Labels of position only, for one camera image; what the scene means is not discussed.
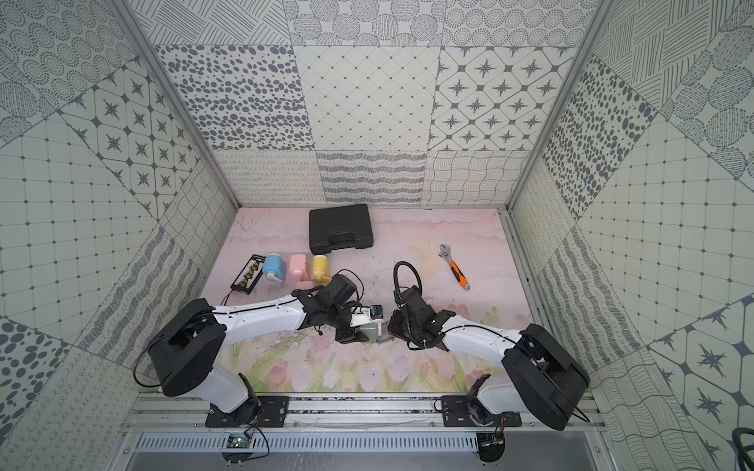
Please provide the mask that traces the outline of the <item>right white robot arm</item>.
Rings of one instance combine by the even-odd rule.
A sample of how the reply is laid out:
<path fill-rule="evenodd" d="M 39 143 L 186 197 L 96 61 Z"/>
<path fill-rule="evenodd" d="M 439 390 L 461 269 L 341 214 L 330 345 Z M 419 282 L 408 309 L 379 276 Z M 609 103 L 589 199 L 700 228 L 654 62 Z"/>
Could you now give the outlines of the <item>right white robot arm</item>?
<path fill-rule="evenodd" d="M 521 331 L 493 328 L 449 310 L 436 311 L 417 286 L 395 288 L 397 309 L 389 333 L 410 349 L 442 349 L 494 363 L 508 375 L 527 410 L 544 425 L 563 431 L 569 420 L 588 423 L 579 402 L 590 377 L 575 358 L 542 326 Z"/>

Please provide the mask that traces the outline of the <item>blue pencil sharpener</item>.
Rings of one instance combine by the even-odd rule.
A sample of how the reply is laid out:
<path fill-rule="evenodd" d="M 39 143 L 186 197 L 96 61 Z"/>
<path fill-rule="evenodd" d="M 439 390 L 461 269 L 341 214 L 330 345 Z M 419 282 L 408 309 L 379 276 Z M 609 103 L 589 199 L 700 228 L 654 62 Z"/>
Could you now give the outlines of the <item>blue pencil sharpener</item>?
<path fill-rule="evenodd" d="M 287 267 L 280 254 L 271 253 L 265 257 L 262 276 L 270 284 L 283 286 L 287 276 Z"/>

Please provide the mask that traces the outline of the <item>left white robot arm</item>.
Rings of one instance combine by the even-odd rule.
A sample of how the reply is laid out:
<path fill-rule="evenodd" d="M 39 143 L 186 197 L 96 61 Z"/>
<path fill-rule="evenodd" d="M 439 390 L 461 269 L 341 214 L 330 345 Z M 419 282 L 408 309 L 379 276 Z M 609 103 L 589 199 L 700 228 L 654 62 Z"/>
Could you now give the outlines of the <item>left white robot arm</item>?
<path fill-rule="evenodd" d="M 151 341 L 145 353 L 168 398 L 197 396 L 232 414 L 251 402 L 253 390 L 239 374 L 215 364 L 222 349 L 278 333 L 331 327 L 342 345 L 366 343 L 351 325 L 359 303 L 357 286 L 335 275 L 325 286 L 293 290 L 277 300 L 239 306 L 212 306 L 204 298 L 189 302 Z"/>

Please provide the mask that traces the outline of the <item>pink pencil sharpener front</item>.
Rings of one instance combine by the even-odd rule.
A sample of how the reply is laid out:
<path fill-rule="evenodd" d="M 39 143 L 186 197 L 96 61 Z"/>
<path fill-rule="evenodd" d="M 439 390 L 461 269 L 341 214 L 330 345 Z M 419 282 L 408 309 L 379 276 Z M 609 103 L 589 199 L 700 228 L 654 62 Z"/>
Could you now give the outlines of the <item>pink pencil sharpener front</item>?
<path fill-rule="evenodd" d="M 310 280 L 307 256 L 304 253 L 297 253 L 291 256 L 289 269 L 291 277 L 296 283 L 308 282 Z"/>

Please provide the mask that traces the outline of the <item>green pencil sharpener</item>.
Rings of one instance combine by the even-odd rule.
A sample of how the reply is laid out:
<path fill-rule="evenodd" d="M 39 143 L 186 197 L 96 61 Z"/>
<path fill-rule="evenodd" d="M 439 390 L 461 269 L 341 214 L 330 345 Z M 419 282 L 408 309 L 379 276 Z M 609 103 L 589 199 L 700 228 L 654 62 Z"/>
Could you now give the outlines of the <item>green pencil sharpener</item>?
<path fill-rule="evenodd" d="M 388 324 L 385 322 L 368 323 L 359 326 L 359 333 L 366 335 L 367 343 L 387 343 L 387 341 L 394 339 L 388 332 Z"/>

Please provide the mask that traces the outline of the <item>yellow pencil sharpener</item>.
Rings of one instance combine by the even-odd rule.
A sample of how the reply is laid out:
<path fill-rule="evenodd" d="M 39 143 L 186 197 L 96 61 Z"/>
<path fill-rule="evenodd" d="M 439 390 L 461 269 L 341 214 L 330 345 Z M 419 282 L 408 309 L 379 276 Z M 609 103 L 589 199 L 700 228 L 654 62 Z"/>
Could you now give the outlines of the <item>yellow pencil sharpener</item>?
<path fill-rule="evenodd" d="M 312 259 L 312 278 L 318 285 L 331 282 L 330 263 L 326 255 L 314 255 Z"/>

